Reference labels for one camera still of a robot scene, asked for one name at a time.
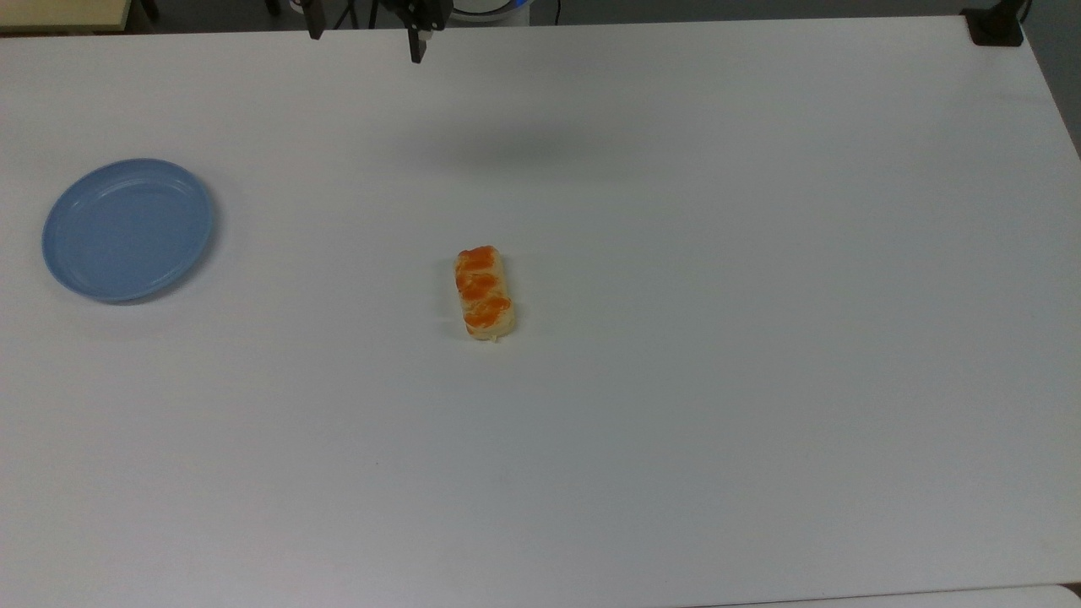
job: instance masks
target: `bread roll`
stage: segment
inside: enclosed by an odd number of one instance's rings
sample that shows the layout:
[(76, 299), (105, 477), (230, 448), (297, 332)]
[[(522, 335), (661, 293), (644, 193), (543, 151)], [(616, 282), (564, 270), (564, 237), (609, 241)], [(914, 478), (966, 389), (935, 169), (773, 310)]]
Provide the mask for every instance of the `bread roll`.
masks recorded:
[(454, 282), (462, 300), (466, 331), (477, 340), (491, 340), (515, 328), (515, 303), (507, 295), (499, 252), (490, 244), (458, 253)]

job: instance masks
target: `gray floor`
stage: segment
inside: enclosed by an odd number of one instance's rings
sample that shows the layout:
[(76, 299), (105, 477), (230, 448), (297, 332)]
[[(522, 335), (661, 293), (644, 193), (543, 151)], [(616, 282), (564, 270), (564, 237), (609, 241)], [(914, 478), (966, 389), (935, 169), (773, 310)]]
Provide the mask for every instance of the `gray floor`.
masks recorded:
[[(304, 18), (281, 0), (279, 16), (263, 0), (157, 0), (160, 34), (304, 29)], [(604, 23), (956, 15), (965, 6), (993, 0), (563, 0), (561, 25)], [(324, 0), (330, 25), (345, 0)], [(357, 0), (363, 27), (370, 0)], [(536, 0), (533, 25), (551, 24), (556, 0)], [(349, 27), (348, 21), (343, 27)], [(376, 27), (398, 28), (393, 15), (381, 11)], [(1081, 0), (1035, 0), (1025, 24), (1029, 41), (1055, 96), (1073, 145), (1081, 149)]]

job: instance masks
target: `table surface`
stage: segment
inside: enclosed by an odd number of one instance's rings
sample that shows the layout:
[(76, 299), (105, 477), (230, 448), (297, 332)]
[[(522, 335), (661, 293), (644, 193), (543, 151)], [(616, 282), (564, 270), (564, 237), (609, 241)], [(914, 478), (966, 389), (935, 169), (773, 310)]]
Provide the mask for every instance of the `table surface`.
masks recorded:
[(131, 0), (4, 0), (0, 31), (112, 31), (124, 28)]
[[(0, 40), (12, 606), (699, 606), (1077, 579), (1081, 163), (957, 17)], [(132, 157), (154, 301), (49, 275)], [(504, 252), (469, 340), (452, 261)]]

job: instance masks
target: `orange topping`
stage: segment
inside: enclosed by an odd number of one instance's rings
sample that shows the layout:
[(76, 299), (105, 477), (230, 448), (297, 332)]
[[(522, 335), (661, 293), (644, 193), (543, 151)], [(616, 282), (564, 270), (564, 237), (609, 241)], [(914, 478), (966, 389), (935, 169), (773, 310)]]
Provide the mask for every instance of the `orange topping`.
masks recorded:
[(495, 275), (470, 275), (458, 280), (458, 293), (462, 294), (463, 300), (480, 300), (488, 295), (488, 292), (492, 291), (492, 288), (498, 282)]
[(495, 248), (491, 244), (485, 244), (484, 247), (458, 253), (458, 267), (456, 270), (459, 273), (485, 270), (493, 265), (495, 265)]
[(499, 315), (508, 308), (510, 308), (510, 300), (506, 298), (491, 298), (479, 302), (466, 313), (466, 325), (476, 328), (492, 327), (499, 320)]

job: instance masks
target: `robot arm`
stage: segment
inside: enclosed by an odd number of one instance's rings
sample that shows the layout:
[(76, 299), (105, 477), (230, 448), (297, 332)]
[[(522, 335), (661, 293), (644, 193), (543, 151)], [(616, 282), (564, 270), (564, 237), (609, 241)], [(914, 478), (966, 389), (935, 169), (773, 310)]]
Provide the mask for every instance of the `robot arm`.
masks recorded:
[[(444, 29), (446, 19), (454, 8), (453, 0), (372, 0), (378, 1), (383, 8), (398, 15), (409, 34), (409, 50), (413, 63), (418, 64), (424, 58), (424, 51), (431, 39), (431, 32)], [(308, 34), (313, 40), (319, 40), (326, 29), (326, 15), (323, 13), (322, 0), (299, 0), (304, 9), (304, 19), (308, 24)]]

